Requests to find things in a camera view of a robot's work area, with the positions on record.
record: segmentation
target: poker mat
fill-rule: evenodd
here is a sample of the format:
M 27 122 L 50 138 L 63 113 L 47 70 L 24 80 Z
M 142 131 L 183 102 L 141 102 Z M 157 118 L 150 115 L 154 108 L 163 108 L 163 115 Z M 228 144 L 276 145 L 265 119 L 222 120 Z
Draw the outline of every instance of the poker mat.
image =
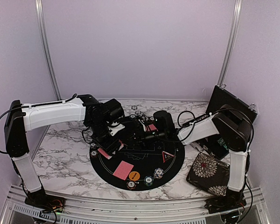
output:
M 150 190 L 169 182 L 182 167 L 185 150 L 177 136 L 172 136 L 170 142 L 161 138 L 140 144 L 137 140 L 137 127 L 133 119 L 142 119 L 146 125 L 150 125 L 151 118 L 143 115 L 130 115 L 124 117 L 125 129 L 115 136 L 124 144 L 123 148 L 107 159 L 98 151 L 95 143 L 91 144 L 90 160 L 94 170 L 107 183 L 124 190 Z

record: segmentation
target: black round mat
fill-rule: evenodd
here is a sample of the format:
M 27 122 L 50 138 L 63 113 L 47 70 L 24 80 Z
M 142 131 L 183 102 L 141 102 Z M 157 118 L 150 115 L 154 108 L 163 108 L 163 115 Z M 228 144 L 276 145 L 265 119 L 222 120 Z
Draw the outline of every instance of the black round mat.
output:
M 92 166 L 103 180 L 120 189 L 140 191 L 162 186 L 181 169 L 185 158 L 184 146 L 180 142 L 161 139 L 155 139 L 145 145 L 133 142 L 131 139 L 137 134 L 137 127 L 130 121 L 130 117 L 125 117 L 121 121 L 125 123 L 125 129 L 119 131 L 116 137 L 125 145 L 111 159 L 105 158 L 97 149 L 91 147 Z M 122 161 L 133 165 L 126 180 L 113 175 Z

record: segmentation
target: orange poker chip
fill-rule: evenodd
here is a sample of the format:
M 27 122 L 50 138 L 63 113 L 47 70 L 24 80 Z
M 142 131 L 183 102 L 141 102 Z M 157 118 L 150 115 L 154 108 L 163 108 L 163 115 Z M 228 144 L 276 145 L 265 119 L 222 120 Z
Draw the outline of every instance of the orange poker chip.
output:
M 131 181 L 137 181 L 140 179 L 140 173 L 138 173 L 137 171 L 132 171 L 130 174 L 129 174 L 129 179 Z

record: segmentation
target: white flower pattern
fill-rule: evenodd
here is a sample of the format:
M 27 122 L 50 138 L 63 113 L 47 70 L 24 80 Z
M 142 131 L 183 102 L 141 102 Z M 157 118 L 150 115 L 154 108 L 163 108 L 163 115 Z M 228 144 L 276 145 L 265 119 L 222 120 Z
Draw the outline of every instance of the white flower pattern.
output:
M 200 153 L 193 163 L 195 175 L 203 178 L 208 178 L 215 175 L 217 171 L 217 162 L 211 157 Z
M 208 189 L 208 192 L 215 196 L 224 196 L 226 193 L 227 186 L 214 186 Z

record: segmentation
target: metal frame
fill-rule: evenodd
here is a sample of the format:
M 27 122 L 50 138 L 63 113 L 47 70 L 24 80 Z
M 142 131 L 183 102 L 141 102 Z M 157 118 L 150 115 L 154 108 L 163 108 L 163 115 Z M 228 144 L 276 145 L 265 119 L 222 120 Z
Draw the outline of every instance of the metal frame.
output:
M 237 33 L 238 33 L 238 24 L 239 24 L 241 9 L 242 9 L 242 2 L 243 2 L 243 0 L 236 0 L 235 1 L 228 45 L 227 45 L 227 49 L 226 49 L 225 58 L 224 58 L 224 61 L 223 61 L 220 77 L 219 77 L 219 80 L 218 80 L 218 83 L 217 83 L 217 85 L 219 85 L 219 86 L 222 86 L 224 84 L 224 80 L 226 78 L 226 73 L 227 73 L 230 57 L 231 57 L 232 50 L 234 48 L 234 43 L 235 43 Z
M 37 14 L 37 18 L 38 18 L 39 30 L 41 32 L 43 51 L 45 53 L 45 58 L 46 58 L 51 82 L 53 85 L 53 90 L 54 90 L 56 99 L 61 100 L 61 94 L 60 94 L 59 87 L 57 84 L 57 79 L 56 79 L 56 76 L 54 73 L 51 55 L 50 55 L 50 51 L 49 51 L 49 43 L 48 43 L 48 38 L 47 38 L 47 33 L 46 33 L 45 20 L 44 20 L 43 11 L 42 11 L 42 0 L 35 0 L 35 6 L 36 6 L 36 14 Z
M 262 224 L 270 224 L 266 218 L 266 205 L 260 188 L 252 189 L 253 205 L 259 207 L 259 217 Z M 229 213 L 209 214 L 204 208 L 205 198 L 190 198 L 180 200 L 162 201 L 135 201 L 90 198 L 72 196 L 57 192 L 47 191 L 48 194 L 62 196 L 66 199 L 62 213 L 58 213 L 57 223 L 74 223 L 75 220 L 87 220 L 92 223 L 163 223 L 179 224 L 190 223 L 193 220 L 203 220 L 206 217 L 217 216 Z M 250 206 L 251 195 L 248 190 L 244 191 L 247 206 Z M 0 224 L 8 224 L 13 211 L 29 213 L 33 216 L 39 214 L 38 208 L 24 204 L 25 194 L 21 187 L 13 185 L 8 193 L 1 217 Z M 54 220 L 53 214 L 45 217 L 47 220 Z

